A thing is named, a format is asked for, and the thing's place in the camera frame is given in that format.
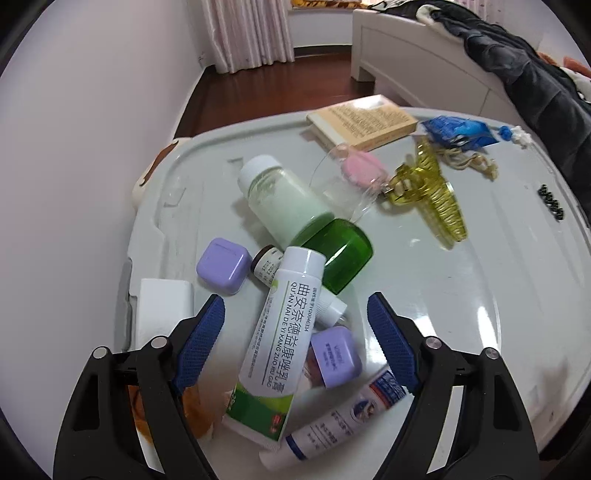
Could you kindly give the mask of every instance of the metal screw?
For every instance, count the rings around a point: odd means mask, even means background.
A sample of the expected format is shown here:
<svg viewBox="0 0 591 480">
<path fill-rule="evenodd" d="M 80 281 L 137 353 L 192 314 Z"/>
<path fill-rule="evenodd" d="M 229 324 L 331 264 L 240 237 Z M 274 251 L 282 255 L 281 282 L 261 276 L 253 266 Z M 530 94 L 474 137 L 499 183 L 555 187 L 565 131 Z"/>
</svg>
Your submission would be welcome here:
<svg viewBox="0 0 591 480">
<path fill-rule="evenodd" d="M 168 339 L 166 337 L 156 337 L 152 339 L 150 345 L 152 346 L 152 348 L 162 348 L 166 346 L 167 343 Z"/>
<path fill-rule="evenodd" d="M 95 348 L 95 351 L 92 352 L 92 356 L 95 358 L 103 358 L 107 353 L 108 350 L 105 347 L 100 346 L 98 348 Z"/>
<path fill-rule="evenodd" d="M 490 358 L 491 360 L 496 360 L 497 358 L 499 358 L 499 352 L 497 350 L 495 350 L 494 348 L 487 348 L 485 350 L 486 356 L 488 358 Z"/>
<path fill-rule="evenodd" d="M 427 337 L 425 343 L 429 348 L 432 348 L 433 350 L 441 348 L 441 340 L 437 337 Z"/>
</svg>

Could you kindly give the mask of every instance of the white bed frame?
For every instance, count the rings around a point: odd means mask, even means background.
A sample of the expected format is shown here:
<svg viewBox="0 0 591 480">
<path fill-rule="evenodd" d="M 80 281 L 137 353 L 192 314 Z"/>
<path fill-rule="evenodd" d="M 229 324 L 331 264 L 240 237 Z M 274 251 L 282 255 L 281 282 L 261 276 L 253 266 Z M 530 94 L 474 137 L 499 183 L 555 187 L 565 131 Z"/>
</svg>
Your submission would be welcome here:
<svg viewBox="0 0 591 480">
<path fill-rule="evenodd" d="M 472 61 L 462 43 L 417 21 L 355 10 L 351 76 L 378 79 L 411 106 L 525 126 L 494 74 Z"/>
</svg>

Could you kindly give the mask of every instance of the green bottle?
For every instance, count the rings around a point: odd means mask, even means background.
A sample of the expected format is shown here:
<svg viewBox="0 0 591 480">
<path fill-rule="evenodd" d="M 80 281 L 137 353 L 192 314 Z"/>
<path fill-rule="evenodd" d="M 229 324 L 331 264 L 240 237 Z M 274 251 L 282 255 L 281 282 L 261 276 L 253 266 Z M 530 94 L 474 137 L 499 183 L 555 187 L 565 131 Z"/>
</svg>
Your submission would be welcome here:
<svg viewBox="0 0 591 480">
<path fill-rule="evenodd" d="M 322 284 L 338 295 L 374 255 L 365 233 L 348 220 L 336 218 L 310 238 L 304 248 L 326 257 Z"/>
</svg>

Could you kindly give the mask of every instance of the baseboard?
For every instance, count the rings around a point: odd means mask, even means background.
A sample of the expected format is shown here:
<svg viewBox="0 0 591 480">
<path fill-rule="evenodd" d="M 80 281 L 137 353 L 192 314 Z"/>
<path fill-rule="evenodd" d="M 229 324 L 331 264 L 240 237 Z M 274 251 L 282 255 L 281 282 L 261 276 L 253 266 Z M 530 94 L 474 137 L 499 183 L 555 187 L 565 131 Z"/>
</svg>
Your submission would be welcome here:
<svg viewBox="0 0 591 480">
<path fill-rule="evenodd" d="M 351 45 L 312 45 L 310 47 L 294 48 L 295 57 L 313 57 L 317 55 L 333 55 L 337 53 L 351 53 Z"/>
<path fill-rule="evenodd" d="M 213 76 L 217 75 L 214 65 L 203 70 L 201 76 L 195 82 L 187 97 L 187 102 L 182 110 L 180 119 L 173 138 L 192 137 L 195 119 L 202 110 L 203 103 L 207 98 L 207 91 Z"/>
</svg>

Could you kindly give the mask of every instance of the purple cap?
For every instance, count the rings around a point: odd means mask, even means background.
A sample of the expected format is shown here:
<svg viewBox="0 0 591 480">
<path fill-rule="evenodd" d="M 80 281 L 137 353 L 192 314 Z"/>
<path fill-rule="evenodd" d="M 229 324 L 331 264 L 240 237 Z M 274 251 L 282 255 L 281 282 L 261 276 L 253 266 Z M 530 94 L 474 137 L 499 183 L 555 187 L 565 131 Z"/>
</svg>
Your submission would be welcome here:
<svg viewBox="0 0 591 480">
<path fill-rule="evenodd" d="M 242 245 L 214 238 L 197 263 L 197 275 L 220 293 L 234 295 L 242 287 L 251 262 Z"/>
<path fill-rule="evenodd" d="M 326 388 L 338 387 L 363 370 L 351 331 L 336 326 L 312 335 L 312 349 Z"/>
</svg>

